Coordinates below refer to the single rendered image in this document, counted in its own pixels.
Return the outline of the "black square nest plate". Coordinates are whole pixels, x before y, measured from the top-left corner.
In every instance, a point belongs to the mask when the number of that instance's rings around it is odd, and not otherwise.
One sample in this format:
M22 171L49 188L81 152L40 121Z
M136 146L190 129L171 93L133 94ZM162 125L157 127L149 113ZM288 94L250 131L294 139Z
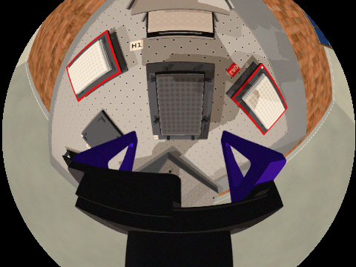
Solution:
M66 154L65 154L65 155L62 155L64 161L65 161L66 164L67 164L67 166L70 165L70 163L72 162L72 160L73 160L73 158L75 157L76 154L77 154L77 153L75 153L75 152L72 152L72 151L67 150ZM68 155L70 156L70 158L67 157ZM66 160L67 160L67 161L66 161Z

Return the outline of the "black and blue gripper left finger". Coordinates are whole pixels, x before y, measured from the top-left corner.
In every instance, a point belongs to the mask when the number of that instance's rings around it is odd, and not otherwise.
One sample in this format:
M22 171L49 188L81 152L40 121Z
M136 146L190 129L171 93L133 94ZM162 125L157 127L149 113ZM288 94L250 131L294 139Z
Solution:
M128 147L119 170L132 171L136 155L138 139L136 131L97 145L75 155L72 161L86 163L91 166L109 168L108 162L119 152Z

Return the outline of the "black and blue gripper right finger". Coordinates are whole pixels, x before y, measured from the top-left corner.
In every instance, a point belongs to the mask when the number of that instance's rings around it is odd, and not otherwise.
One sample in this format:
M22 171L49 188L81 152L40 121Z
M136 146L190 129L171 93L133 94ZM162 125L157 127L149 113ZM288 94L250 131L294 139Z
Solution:
M231 202L243 200L254 186L274 180L286 164L286 158L282 153L243 139L228 131L222 132L221 144ZM251 163L251 167L245 176L243 176L234 158L231 147L240 152Z

